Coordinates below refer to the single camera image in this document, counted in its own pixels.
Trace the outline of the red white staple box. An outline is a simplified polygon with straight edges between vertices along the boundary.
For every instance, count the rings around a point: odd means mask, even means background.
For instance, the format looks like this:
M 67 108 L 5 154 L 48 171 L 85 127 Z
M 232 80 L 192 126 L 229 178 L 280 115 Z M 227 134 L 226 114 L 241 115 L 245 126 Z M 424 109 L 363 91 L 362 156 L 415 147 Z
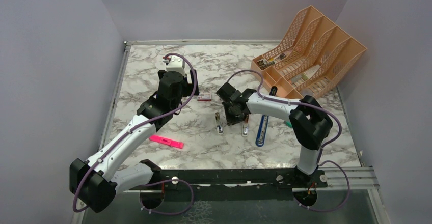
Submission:
M 202 93 L 202 94 L 197 96 L 197 100 L 198 101 L 211 101 L 212 95 L 211 95 L 211 93 Z

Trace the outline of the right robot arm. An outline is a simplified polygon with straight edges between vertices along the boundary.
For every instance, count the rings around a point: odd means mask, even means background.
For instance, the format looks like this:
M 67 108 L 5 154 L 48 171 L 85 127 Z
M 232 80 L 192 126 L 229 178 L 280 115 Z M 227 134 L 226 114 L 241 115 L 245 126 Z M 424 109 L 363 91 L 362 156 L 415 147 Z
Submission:
M 240 92 L 228 82 L 217 90 L 217 95 L 222 100 L 228 125 L 238 124 L 250 114 L 268 115 L 289 121 L 297 141 L 301 144 L 294 181 L 301 187 L 314 181 L 322 142 L 333 127 L 329 115 L 315 98 L 307 95 L 303 99 L 289 100 L 264 96 L 255 89 Z

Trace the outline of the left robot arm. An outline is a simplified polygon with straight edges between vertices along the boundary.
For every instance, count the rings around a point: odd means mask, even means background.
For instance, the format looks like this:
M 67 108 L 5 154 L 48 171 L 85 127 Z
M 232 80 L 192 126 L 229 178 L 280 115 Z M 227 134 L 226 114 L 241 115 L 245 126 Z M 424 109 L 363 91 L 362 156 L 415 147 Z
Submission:
M 69 168 L 69 188 L 74 194 L 72 208 L 79 212 L 78 200 L 98 213 L 104 210 L 119 193 L 142 184 L 155 188 L 160 182 L 158 172 L 139 165 L 123 173 L 119 166 L 146 139 L 155 135 L 191 100 L 199 94 L 196 70 L 190 71 L 192 83 L 179 72 L 159 70 L 159 87 L 137 110 L 127 126 L 108 145 L 87 160 L 77 158 Z

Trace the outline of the white stapler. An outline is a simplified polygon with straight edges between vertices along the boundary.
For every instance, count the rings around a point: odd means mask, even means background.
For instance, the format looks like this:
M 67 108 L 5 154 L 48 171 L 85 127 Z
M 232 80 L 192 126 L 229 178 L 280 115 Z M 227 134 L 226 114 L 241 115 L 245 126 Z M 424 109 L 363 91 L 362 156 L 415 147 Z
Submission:
M 223 131 L 223 125 L 221 122 L 221 118 L 220 118 L 220 113 L 219 112 L 215 112 L 215 127 L 216 127 L 216 131 L 219 135 L 223 135 L 224 131 Z

